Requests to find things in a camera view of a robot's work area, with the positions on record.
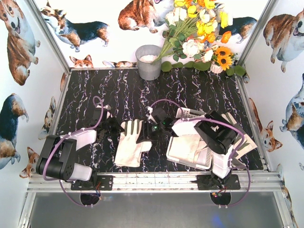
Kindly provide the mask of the white glove grey palm patch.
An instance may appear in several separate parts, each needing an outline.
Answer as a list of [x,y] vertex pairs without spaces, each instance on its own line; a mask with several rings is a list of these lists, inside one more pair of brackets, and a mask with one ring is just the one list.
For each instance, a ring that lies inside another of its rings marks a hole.
[[139,119],[121,123],[124,132],[121,132],[115,155],[114,164],[119,167],[139,167],[142,152],[148,152],[151,142],[136,143],[139,138],[143,121]]

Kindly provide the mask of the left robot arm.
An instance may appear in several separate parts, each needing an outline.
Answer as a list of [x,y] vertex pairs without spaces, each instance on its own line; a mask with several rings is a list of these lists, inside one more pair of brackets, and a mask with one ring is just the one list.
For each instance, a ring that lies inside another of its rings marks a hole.
[[111,113],[111,107],[97,106],[87,128],[65,136],[46,138],[36,164],[36,173],[46,181],[90,181],[93,168],[76,162],[76,152],[111,133],[121,133],[123,128]]

